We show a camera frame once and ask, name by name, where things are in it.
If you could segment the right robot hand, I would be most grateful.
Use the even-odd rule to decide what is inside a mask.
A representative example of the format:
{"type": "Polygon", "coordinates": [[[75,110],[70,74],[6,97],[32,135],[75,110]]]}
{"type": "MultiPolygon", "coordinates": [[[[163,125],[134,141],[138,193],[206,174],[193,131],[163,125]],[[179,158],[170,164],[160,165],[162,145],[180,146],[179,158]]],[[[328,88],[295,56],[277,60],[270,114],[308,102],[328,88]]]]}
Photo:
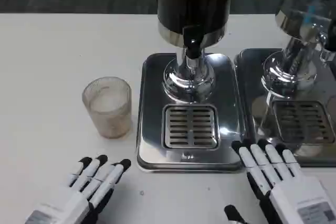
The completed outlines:
{"type": "Polygon", "coordinates": [[[306,176],[292,151],[265,139],[233,141],[268,223],[335,223],[335,203],[322,182],[306,176]]]}

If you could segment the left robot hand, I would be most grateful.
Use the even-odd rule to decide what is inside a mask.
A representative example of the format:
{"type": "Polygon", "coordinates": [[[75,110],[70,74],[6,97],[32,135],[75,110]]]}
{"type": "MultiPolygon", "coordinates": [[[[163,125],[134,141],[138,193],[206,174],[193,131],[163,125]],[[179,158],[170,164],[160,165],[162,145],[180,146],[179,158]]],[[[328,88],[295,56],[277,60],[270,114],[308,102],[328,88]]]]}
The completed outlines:
{"type": "Polygon", "coordinates": [[[53,189],[26,223],[97,223],[115,185],[131,167],[127,158],[111,162],[106,155],[80,159],[66,180],[53,189]]]}

